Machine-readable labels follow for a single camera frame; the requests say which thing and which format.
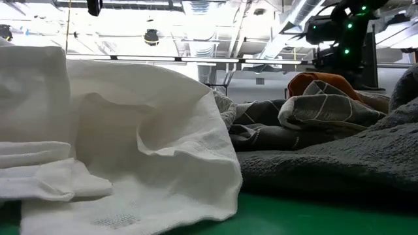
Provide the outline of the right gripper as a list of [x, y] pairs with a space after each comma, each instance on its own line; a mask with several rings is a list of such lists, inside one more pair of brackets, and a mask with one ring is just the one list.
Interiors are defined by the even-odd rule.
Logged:
[[325, 41], [335, 41], [341, 32], [340, 25], [330, 16], [312, 16], [305, 26], [306, 41], [314, 45]]

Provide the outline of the orange towel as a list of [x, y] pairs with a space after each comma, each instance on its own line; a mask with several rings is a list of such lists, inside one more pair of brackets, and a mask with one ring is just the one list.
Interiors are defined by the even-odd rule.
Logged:
[[351, 84], [343, 76], [323, 72], [302, 72], [296, 75], [287, 85], [289, 96], [293, 97], [302, 95], [308, 85], [315, 80], [332, 85], [343, 91], [353, 100], [362, 102], [362, 99], [357, 95]]

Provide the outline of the dark grey checked towel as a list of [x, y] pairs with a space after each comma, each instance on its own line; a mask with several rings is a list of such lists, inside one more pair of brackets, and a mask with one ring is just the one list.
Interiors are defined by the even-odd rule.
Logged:
[[236, 151], [296, 150], [352, 136], [385, 115], [314, 80], [299, 96], [239, 104], [229, 136]]

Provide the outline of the grey terry towel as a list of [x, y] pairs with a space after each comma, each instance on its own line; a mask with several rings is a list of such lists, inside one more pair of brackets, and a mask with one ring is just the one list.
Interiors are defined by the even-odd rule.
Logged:
[[390, 97], [355, 92], [385, 117], [352, 136], [302, 149], [236, 151], [243, 190], [418, 193], [418, 64]]

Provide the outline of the white cotton towel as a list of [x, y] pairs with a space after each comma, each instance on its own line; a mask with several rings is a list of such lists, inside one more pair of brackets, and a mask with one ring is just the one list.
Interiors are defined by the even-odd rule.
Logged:
[[112, 184], [89, 173], [64, 142], [0, 142], [0, 201], [108, 196]]
[[236, 213], [242, 175], [210, 88], [153, 65], [67, 71], [76, 157], [112, 194], [24, 202], [21, 235], [156, 235]]
[[0, 141], [69, 141], [65, 52], [0, 38]]

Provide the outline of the long ceiling light strip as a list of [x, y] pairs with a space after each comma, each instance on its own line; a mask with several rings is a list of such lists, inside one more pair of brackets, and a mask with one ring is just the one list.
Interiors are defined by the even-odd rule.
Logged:
[[312, 61], [283, 60], [283, 59], [245, 59], [222, 57], [156, 57], [133, 55], [76, 55], [68, 54], [68, 59], [93, 60], [124, 60], [124, 61], [154, 61], [154, 62], [196, 62], [196, 63], [249, 63], [267, 65], [312, 65]]

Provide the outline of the black ceiling dome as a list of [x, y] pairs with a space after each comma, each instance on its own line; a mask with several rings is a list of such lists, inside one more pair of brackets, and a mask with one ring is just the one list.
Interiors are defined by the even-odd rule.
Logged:
[[159, 44], [159, 37], [156, 29], [148, 29], [144, 35], [144, 42], [149, 46], [157, 46]]

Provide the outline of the black ceiling fixture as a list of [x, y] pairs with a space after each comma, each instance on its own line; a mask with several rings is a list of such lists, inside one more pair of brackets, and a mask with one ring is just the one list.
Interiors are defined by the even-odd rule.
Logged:
[[10, 25], [0, 24], [0, 37], [4, 38], [6, 41], [11, 41], [13, 39], [12, 32], [10, 30]]

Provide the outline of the large round air duct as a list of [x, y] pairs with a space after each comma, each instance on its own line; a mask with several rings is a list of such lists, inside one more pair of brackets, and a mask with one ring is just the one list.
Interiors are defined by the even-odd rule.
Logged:
[[290, 35], [284, 32], [293, 27], [299, 27], [313, 15], [313, 11], [318, 10], [326, 0], [294, 0], [291, 9], [283, 13], [284, 20], [280, 22], [278, 32], [272, 40], [266, 44], [257, 59], [275, 59], [285, 48]]

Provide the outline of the black frame stand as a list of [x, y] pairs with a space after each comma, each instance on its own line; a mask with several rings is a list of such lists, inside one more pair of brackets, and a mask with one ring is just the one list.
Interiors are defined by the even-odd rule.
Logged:
[[225, 96], [228, 96], [228, 85], [226, 85], [226, 84], [204, 83], [204, 85], [213, 89], [214, 91], [217, 91], [219, 93], [222, 93]]

